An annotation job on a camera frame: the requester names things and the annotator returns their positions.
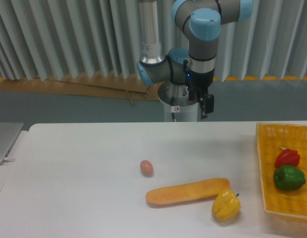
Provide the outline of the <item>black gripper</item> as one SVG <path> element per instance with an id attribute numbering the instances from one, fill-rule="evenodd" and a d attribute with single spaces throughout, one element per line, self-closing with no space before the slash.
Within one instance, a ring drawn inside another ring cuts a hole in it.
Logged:
<path id="1" fill-rule="evenodd" d="M 200 99 L 201 119 L 214 112 L 214 96 L 208 94 L 208 87 L 213 82 L 215 69 L 206 73 L 186 71 L 185 83 L 188 89 L 189 99 Z"/>

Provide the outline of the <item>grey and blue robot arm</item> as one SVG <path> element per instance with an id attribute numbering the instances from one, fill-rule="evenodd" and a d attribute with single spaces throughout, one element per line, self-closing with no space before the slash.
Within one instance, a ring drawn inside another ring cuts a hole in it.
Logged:
<path id="1" fill-rule="evenodd" d="M 250 0 L 178 0 L 172 6 L 175 25 L 188 39 L 187 48 L 162 53 L 158 5 L 139 1 L 142 52 L 137 70 L 145 85 L 159 84 L 164 120 L 205 119 L 214 111 L 213 82 L 221 27 L 248 19 Z"/>

